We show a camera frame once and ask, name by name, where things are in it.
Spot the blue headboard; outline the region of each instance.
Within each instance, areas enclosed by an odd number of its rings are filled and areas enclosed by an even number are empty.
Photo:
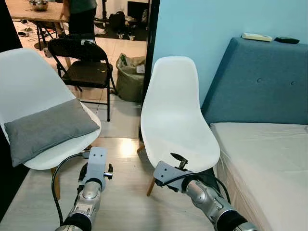
[[[308,45],[232,38],[201,110],[209,124],[308,124]]]

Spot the gray cushion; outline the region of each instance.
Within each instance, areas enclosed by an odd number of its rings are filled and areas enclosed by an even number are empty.
[[[22,117],[4,126],[10,140],[13,167],[64,141],[99,129],[78,99]]]

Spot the white bed sheet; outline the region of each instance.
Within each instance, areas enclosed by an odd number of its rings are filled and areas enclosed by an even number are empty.
[[[216,123],[215,171],[231,203],[262,231],[308,231],[308,126]]]

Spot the wooden floor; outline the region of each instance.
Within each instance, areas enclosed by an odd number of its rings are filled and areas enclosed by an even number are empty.
[[[212,231],[211,223],[188,196],[154,186],[146,196],[153,167],[145,151],[137,154],[137,139],[99,138],[93,146],[108,150],[114,177],[102,193],[93,231]],[[76,196],[79,157],[63,166],[60,176],[64,217]],[[53,231],[59,220],[51,195],[50,171],[30,170],[0,223],[0,231]]]

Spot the green bag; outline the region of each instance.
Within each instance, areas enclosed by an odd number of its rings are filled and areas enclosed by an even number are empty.
[[[137,73],[137,66],[144,63],[145,56],[129,58],[125,54],[120,54],[116,61],[116,90],[122,100],[141,102],[144,73]]]

